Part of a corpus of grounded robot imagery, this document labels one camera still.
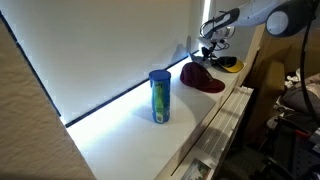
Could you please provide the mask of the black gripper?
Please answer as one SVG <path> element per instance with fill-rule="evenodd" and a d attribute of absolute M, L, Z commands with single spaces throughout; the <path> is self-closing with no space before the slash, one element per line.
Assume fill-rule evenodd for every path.
<path fill-rule="evenodd" d="M 207 49 L 205 47 L 202 47 L 201 52 L 204 60 L 209 60 L 215 57 L 212 49 Z"/>

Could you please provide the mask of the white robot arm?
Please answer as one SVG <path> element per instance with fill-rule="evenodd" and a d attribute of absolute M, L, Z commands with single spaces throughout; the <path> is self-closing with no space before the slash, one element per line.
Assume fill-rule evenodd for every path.
<path fill-rule="evenodd" d="M 231 38 L 236 27 L 264 24 L 273 37 L 295 35 L 315 19 L 318 7 L 319 0 L 251 0 L 221 11 L 200 26 L 203 59 L 214 57 L 217 44 Z"/>

